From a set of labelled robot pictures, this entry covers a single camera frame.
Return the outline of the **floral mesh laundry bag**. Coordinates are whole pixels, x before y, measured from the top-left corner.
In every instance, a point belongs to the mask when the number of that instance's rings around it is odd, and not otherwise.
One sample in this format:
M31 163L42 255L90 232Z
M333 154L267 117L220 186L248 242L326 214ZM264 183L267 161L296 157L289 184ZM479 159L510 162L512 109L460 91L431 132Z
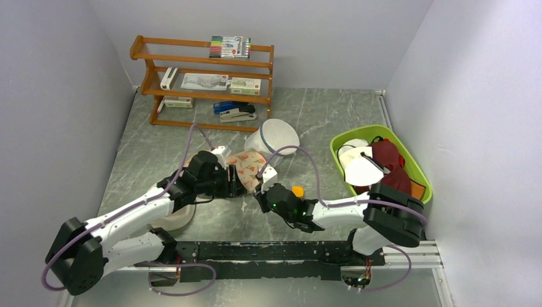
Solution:
M237 175L248 193L253 193L259 184L257 174L266 163L266 159L255 150L246 150L230 155L226 162L236 167Z

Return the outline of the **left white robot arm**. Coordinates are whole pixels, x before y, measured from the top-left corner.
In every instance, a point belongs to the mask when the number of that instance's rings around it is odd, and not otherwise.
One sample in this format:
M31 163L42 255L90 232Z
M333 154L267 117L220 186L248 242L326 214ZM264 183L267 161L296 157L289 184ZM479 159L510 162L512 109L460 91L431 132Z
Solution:
M246 192L235 165L227 163L230 155L226 146L200 151L136 200L85 222L76 217L65 221L45 258L43 285L53 288L47 283L53 272L61 290L80 295L122 267L179 261L169 231L185 226L197 205Z

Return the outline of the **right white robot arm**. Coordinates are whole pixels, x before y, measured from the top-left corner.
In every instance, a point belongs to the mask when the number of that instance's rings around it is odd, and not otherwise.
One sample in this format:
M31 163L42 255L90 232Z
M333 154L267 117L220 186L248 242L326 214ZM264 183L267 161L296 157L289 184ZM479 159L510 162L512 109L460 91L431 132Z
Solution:
M296 196L281 184L267 190L259 185L254 197L262 212L273 212L302 232L353 226L345 257L354 265L390 244L417 247L427 223L420 200L384 184L374 184L364 194L338 200L310 200Z

